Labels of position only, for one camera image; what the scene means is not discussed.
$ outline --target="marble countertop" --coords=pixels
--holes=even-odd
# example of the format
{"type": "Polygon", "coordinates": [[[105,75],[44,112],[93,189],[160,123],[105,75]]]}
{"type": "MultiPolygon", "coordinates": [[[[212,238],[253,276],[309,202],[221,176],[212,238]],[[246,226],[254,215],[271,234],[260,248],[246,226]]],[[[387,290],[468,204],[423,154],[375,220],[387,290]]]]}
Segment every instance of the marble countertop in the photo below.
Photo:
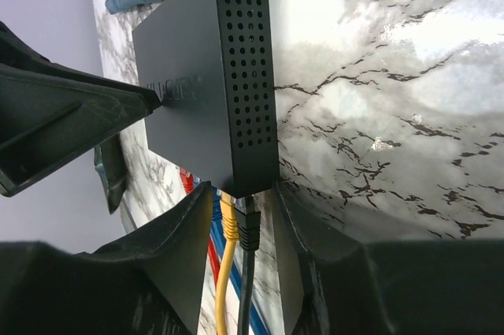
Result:
{"type": "MultiPolygon", "coordinates": [[[[269,0],[281,175],[328,223],[365,239],[504,233],[503,0],[269,0]]],[[[94,0],[106,77],[137,84],[132,29],[94,0]]],[[[176,167],[121,133],[141,225],[183,197],[176,167]]],[[[255,294],[284,333],[268,202],[255,294]]],[[[207,267],[198,333],[215,333],[207,267]]],[[[237,300],[228,290],[234,332],[237,300]]]]}

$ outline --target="blue cable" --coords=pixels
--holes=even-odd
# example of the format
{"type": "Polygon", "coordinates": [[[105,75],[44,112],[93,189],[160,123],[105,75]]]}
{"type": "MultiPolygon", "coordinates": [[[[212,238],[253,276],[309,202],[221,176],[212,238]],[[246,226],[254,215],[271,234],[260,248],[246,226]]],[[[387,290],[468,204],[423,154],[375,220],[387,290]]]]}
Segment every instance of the blue cable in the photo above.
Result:
{"type": "MultiPolygon", "coordinates": [[[[196,187],[199,183],[195,180],[194,184],[196,187]]],[[[221,198],[217,194],[217,190],[215,188],[213,189],[213,210],[210,235],[213,239],[213,244],[215,245],[217,254],[222,259],[224,248],[226,247],[226,238],[224,237],[224,229],[222,228],[221,198]]],[[[231,280],[239,300],[242,296],[242,276],[239,274],[239,270],[236,267],[235,262],[233,262],[229,279],[231,280]]],[[[265,324],[259,316],[254,303],[252,303],[252,307],[250,308],[250,327],[252,328],[252,331],[254,331],[255,335],[269,335],[269,331],[266,329],[265,324]]]]}

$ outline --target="yellow cable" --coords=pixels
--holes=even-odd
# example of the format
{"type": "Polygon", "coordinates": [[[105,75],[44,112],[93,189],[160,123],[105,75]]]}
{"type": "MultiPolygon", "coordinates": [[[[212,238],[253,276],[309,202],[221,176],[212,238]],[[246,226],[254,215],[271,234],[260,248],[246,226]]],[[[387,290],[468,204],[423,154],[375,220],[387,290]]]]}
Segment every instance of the yellow cable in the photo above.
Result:
{"type": "Polygon", "coordinates": [[[228,335],[226,328],[226,290],[228,289],[229,274],[233,264],[236,241],[238,240],[238,228],[236,227],[235,211],[231,202],[231,196],[222,192],[220,196],[220,210],[222,211],[222,225],[226,247],[220,262],[219,278],[217,280],[217,290],[215,294],[215,318],[217,321],[217,333],[228,335]]]}

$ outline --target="perforated side panel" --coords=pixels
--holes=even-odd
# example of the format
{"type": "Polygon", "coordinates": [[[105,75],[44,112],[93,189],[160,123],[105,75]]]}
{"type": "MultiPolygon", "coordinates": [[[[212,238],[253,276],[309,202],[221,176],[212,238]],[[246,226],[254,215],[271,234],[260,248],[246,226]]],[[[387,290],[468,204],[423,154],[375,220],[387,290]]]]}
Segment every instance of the perforated side panel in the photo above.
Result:
{"type": "Polygon", "coordinates": [[[217,0],[217,8],[233,151],[276,150],[268,0],[217,0]]]}

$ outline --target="black box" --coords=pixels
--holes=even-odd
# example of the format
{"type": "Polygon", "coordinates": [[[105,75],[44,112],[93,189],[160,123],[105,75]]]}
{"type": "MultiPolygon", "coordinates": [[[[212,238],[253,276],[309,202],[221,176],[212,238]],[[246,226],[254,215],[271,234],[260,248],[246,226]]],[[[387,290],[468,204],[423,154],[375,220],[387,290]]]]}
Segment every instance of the black box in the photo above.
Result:
{"type": "Polygon", "coordinates": [[[241,198],[279,178],[268,0],[165,0],[134,31],[149,149],[241,198]]]}

